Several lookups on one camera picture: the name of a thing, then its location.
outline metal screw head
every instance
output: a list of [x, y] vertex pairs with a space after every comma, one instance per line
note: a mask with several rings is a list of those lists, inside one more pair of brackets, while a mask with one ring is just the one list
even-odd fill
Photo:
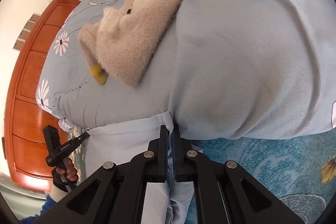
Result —
[[188, 155], [189, 157], [196, 157], [196, 156], [197, 156], [197, 151], [195, 151], [195, 150], [189, 150], [189, 151], [187, 152], [187, 155]]
[[154, 157], [154, 152], [153, 151], [146, 151], [143, 153], [145, 158], [153, 158]]
[[226, 166], [231, 168], [231, 169], [235, 169], [237, 167], [237, 163], [233, 160], [229, 160], [227, 163], [226, 163]]
[[106, 170], [110, 170], [110, 169], [112, 169], [113, 166], [114, 166], [114, 163], [113, 163], [112, 161], [106, 161], [106, 162], [104, 162], [104, 164], [103, 164], [103, 167], [104, 167], [104, 169], [106, 169]]

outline yellow fabric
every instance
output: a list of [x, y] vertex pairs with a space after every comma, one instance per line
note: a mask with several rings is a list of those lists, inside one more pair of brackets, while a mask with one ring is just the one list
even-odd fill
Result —
[[107, 75], [99, 64], [94, 65], [89, 70], [92, 77], [95, 78], [100, 84], [106, 83]]
[[321, 168], [321, 182], [326, 183], [336, 177], [336, 155]]

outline blue patterned rug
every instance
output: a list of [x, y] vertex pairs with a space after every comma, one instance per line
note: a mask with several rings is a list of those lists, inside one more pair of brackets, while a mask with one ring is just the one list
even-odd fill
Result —
[[[336, 130], [289, 140], [194, 140], [211, 160], [235, 160], [306, 224], [314, 223], [336, 192]], [[194, 199], [185, 224], [196, 224]]]

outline human hand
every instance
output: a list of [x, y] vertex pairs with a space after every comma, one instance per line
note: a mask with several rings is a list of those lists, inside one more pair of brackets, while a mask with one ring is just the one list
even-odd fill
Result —
[[56, 172], [60, 175], [64, 175], [65, 173], [67, 173], [67, 179], [70, 181], [78, 180], [77, 169], [75, 168], [75, 165], [73, 164], [71, 159], [68, 159], [68, 168], [66, 171], [64, 169], [56, 167]]

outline white daisy pattern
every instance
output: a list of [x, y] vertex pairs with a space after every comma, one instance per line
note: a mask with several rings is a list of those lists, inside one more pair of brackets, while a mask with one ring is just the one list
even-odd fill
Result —
[[55, 54], [59, 53], [59, 56], [62, 56], [62, 54], [65, 53], [67, 51], [67, 48], [69, 47], [69, 44], [67, 43], [68, 41], [68, 32], [64, 31], [55, 41], [55, 43], [57, 44], [54, 47], [54, 49], [56, 49]]
[[99, 3], [92, 2], [92, 0], [89, 1], [89, 4], [92, 5], [92, 6], [99, 5]]
[[61, 30], [64, 28], [66, 22], [68, 21], [69, 17], [72, 15], [73, 12], [74, 12], [74, 11], [72, 10], [71, 13], [68, 15], [67, 19], [65, 20], [64, 24], [62, 25]]
[[49, 92], [48, 80], [43, 79], [42, 86], [40, 86], [38, 89], [39, 97], [37, 98], [37, 103], [39, 104], [41, 109], [51, 114], [51, 109], [48, 107], [49, 99], [46, 98], [48, 92]]
[[331, 110], [331, 127], [336, 127], [336, 102], [333, 103], [333, 108]]
[[71, 128], [71, 126], [67, 124], [67, 119], [66, 119], [66, 118], [63, 119], [63, 121], [62, 121], [62, 125], [63, 125], [65, 128]]

